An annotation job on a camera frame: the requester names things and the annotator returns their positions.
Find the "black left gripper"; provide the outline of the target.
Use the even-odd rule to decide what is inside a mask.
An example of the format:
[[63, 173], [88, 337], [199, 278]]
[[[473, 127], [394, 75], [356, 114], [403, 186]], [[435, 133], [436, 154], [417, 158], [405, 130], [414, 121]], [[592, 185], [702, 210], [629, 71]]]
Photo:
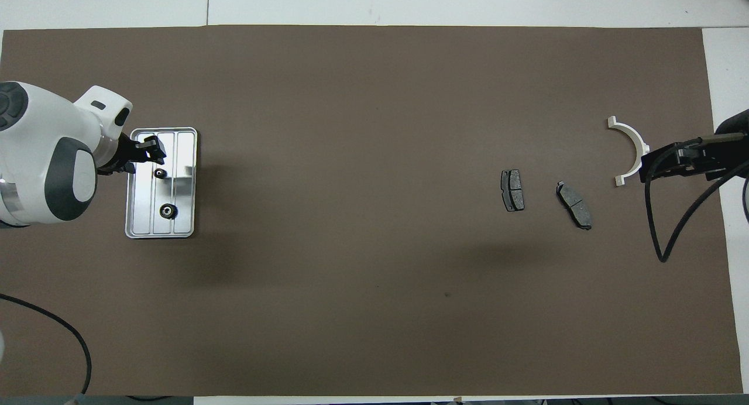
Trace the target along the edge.
[[134, 173], [135, 163], [153, 162], [164, 164], [166, 152], [157, 135], [147, 136], [143, 140], [143, 151], [138, 143], [126, 135], [120, 135], [117, 149], [109, 162], [97, 167], [97, 175], [110, 176], [114, 173]]

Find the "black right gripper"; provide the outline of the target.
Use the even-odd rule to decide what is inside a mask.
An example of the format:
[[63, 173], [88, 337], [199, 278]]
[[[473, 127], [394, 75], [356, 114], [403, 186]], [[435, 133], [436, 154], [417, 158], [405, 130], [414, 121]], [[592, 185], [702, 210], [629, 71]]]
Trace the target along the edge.
[[[701, 148], [706, 180], [715, 180], [739, 166], [739, 142], [711, 143]], [[696, 160], [700, 149], [660, 148], [640, 157], [640, 181], [645, 183], [647, 176], [663, 178], [667, 174], [680, 172], [682, 160]]]

